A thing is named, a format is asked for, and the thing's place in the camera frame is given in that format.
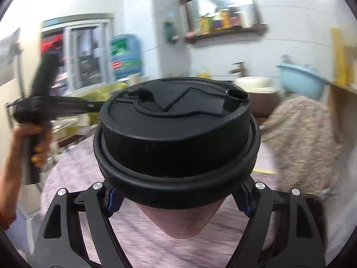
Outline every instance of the red object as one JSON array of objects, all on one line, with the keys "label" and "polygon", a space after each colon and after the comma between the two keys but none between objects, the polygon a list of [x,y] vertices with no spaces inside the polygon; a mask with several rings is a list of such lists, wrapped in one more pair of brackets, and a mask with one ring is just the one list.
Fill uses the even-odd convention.
[{"label": "red object", "polygon": [[56,42],[63,40],[63,34],[57,34],[52,38],[52,41],[42,41],[41,42],[41,53],[44,53],[51,49]]},{"label": "red object", "polygon": [[112,69],[113,70],[120,69],[122,63],[123,62],[121,60],[117,60],[117,61],[112,62]]}]

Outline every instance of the green label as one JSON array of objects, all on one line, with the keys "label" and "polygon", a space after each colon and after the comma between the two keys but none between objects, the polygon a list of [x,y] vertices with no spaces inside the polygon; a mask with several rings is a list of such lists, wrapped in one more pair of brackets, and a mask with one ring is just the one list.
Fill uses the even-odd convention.
[{"label": "green label", "polygon": [[121,55],[123,53],[126,53],[128,51],[127,45],[126,45],[126,39],[118,39],[115,41],[112,41],[111,43],[111,55],[116,56],[116,55]]}]

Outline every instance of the beige fabric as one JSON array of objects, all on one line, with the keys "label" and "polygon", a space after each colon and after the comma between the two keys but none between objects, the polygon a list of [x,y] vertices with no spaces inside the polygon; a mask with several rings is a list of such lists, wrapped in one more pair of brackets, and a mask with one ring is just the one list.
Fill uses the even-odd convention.
[{"label": "beige fabric", "polygon": [[331,114],[320,102],[292,95],[261,126],[262,142],[275,154],[278,189],[297,188],[321,194],[336,180],[335,143]]}]

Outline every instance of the window frame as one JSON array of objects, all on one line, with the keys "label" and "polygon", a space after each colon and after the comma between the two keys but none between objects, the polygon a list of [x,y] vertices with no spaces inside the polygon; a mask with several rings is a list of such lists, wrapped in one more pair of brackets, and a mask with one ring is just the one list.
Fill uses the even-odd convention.
[{"label": "window frame", "polygon": [[[110,40],[112,38],[113,33],[113,19],[86,19],[86,20],[77,20],[70,21],[65,23],[59,23],[47,27],[41,28],[41,34],[49,34],[56,30],[63,29],[64,36],[64,49],[63,55],[66,58],[64,67],[67,72],[67,84],[68,84],[68,92],[66,96],[76,95],[83,91],[90,90],[91,88],[101,87],[110,83],[115,82],[114,72],[110,67]],[[70,67],[70,60],[68,59],[73,51],[77,51],[76,49],[76,39],[72,40],[72,33],[76,33],[73,31],[79,28],[87,28],[87,27],[96,27],[99,29],[99,45],[100,45],[100,57],[99,57],[99,70],[102,73],[102,82],[90,86],[85,86],[81,88],[76,88],[75,85],[81,85],[79,81],[79,69],[78,69],[78,61],[75,62],[76,70],[73,70]],[[78,60],[79,56],[75,53],[75,59]]]}]

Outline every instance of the black plastic cap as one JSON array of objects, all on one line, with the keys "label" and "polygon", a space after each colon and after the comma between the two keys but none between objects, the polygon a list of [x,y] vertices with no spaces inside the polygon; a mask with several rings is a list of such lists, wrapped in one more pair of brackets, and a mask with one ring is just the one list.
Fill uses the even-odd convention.
[{"label": "black plastic cap", "polygon": [[260,131],[251,116],[249,137],[241,152],[219,168],[181,178],[144,175],[121,165],[109,154],[101,126],[96,130],[93,145],[104,178],[126,198],[150,207],[187,209],[216,202],[235,192],[247,180],[257,158]]},{"label": "black plastic cap", "polygon": [[106,148],[117,162],[172,178],[202,174],[235,157],[246,145],[250,122],[247,93],[200,78],[129,87],[104,104],[100,117]]}]

